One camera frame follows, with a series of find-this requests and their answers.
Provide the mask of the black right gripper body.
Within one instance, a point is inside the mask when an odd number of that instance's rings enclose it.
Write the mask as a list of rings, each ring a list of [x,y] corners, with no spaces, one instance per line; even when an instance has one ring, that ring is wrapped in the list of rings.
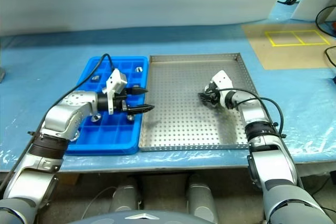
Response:
[[[217,84],[214,82],[211,82],[206,88],[205,88],[205,94],[207,97],[208,102],[211,105],[218,105],[220,102],[220,92],[217,91]]]

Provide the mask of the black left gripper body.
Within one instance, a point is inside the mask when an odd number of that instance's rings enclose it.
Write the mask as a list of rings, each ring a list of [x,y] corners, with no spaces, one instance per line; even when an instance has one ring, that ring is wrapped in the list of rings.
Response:
[[[126,100],[132,94],[132,88],[124,88],[121,93],[115,93],[113,97],[113,110],[125,112],[128,110]]]

